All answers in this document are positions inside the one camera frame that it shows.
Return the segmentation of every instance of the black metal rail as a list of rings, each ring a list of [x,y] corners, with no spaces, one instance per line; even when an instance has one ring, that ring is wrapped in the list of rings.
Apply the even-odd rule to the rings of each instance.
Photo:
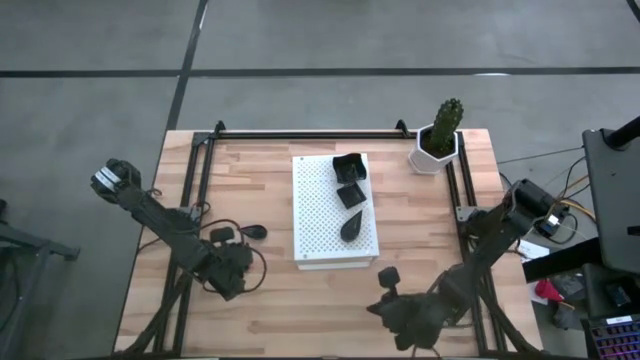
[[[185,176],[185,182],[182,192],[182,199],[180,206],[186,207],[190,205],[190,194],[193,188],[193,180],[195,175],[195,167],[198,159],[198,152],[200,147],[206,143],[205,159],[203,162],[203,171],[200,178],[200,186],[198,189],[198,199],[196,206],[201,209],[206,201],[206,191],[209,183],[209,174],[211,166],[213,164],[213,150],[215,147],[215,140],[240,140],[240,139],[415,139],[416,133],[410,132],[405,123],[398,121],[395,130],[389,131],[271,131],[271,132],[227,132],[225,130],[224,123],[218,122],[214,132],[211,133],[195,133],[192,139],[191,152],[189,154],[189,162],[187,165],[187,172]],[[475,191],[473,189],[473,183],[471,181],[471,173],[469,169],[468,159],[466,157],[464,148],[464,138],[460,136],[460,164],[462,175],[464,178],[464,186],[467,194],[467,199],[470,206],[476,204]],[[451,204],[455,212],[455,208],[461,205],[460,193],[458,191],[456,174],[453,170],[453,165],[449,164],[446,167],[446,175],[449,184],[449,194],[451,197]],[[454,216],[456,221],[456,229],[460,234],[460,223],[457,217]],[[458,236],[460,251],[462,253],[463,261],[470,256],[469,246],[465,239]],[[163,293],[163,299],[166,299],[168,292],[175,285],[175,279],[177,276],[177,266],[171,259],[169,261],[169,269],[167,271],[167,279],[165,282],[165,291]],[[486,284],[493,284],[491,274],[486,275]],[[170,354],[174,357],[180,357],[182,353],[182,347],[184,342],[184,331],[186,328],[186,321],[188,315],[188,307],[190,300],[190,289],[188,286],[185,292],[181,295],[180,305],[178,309],[178,318],[176,321],[176,331],[173,339],[172,349],[167,352],[164,349],[164,340],[166,334],[167,319],[161,324],[158,329],[156,339],[153,346],[153,353]],[[482,320],[482,312],[480,308],[480,302],[477,297],[474,298],[471,306],[471,314],[473,318],[473,326],[476,341],[478,343],[478,351],[487,350],[487,338],[484,331],[484,325]],[[499,327],[494,325],[494,332],[496,334],[496,342],[500,344],[500,338],[504,341],[504,333],[501,332]]]

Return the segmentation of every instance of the gray floor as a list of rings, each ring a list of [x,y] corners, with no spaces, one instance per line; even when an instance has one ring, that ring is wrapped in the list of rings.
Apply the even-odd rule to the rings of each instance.
[[[0,0],[0,70],[179,69],[197,0]],[[194,68],[634,66],[624,0],[211,0]],[[25,358],[109,353],[140,227],[89,188],[110,157],[151,183],[177,79],[0,78],[0,198],[16,227],[82,247],[53,261]],[[191,79],[179,129],[389,128],[429,123],[449,97],[486,127],[499,161],[581,144],[638,115],[640,75]],[[560,191],[580,151],[501,170]],[[578,167],[574,175],[584,174]],[[578,200],[591,207],[588,192]],[[580,217],[580,232],[595,229]],[[536,308],[544,346],[584,355],[582,334]]]

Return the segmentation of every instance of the wooden table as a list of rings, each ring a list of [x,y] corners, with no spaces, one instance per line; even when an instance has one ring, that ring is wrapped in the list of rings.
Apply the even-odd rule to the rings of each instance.
[[[192,131],[170,131],[165,139],[154,187],[167,207],[177,207],[184,183]],[[503,190],[487,130],[464,130],[479,206],[493,206]],[[407,163],[411,140],[232,140],[217,141],[207,200],[212,211],[203,222],[230,218],[241,225],[262,224],[264,242],[249,240],[266,257],[262,287],[225,302],[196,283],[185,331],[185,356],[392,356],[392,334],[365,307],[380,298],[377,272],[396,266],[400,292],[425,291],[443,270],[461,262],[444,171],[414,175]],[[293,262],[291,157],[367,153],[373,188],[380,257],[365,269],[300,271]],[[196,198],[199,174],[196,173]],[[464,188],[457,176],[463,204]],[[208,230],[203,231],[208,238]],[[155,238],[148,230],[141,244]],[[160,242],[138,255],[116,350],[143,330],[162,297],[168,247]],[[253,286],[262,272],[247,274]],[[516,328],[541,348],[519,258],[505,254],[492,269],[498,301]],[[493,333],[483,311],[490,345]],[[469,322],[467,314],[462,322]],[[170,322],[167,339],[173,337]],[[475,355],[473,328],[443,330],[436,349],[442,355]],[[418,356],[433,356],[418,350]]]

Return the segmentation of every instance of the white pegboard box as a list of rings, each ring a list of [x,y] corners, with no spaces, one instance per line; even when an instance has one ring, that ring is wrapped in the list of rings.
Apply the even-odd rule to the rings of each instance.
[[[380,254],[370,176],[358,181],[367,200],[345,209],[336,192],[342,185],[333,170],[335,156],[293,158],[293,248],[300,270],[367,267]],[[370,175],[367,154],[362,162]],[[360,234],[344,242],[340,229],[360,210]]]

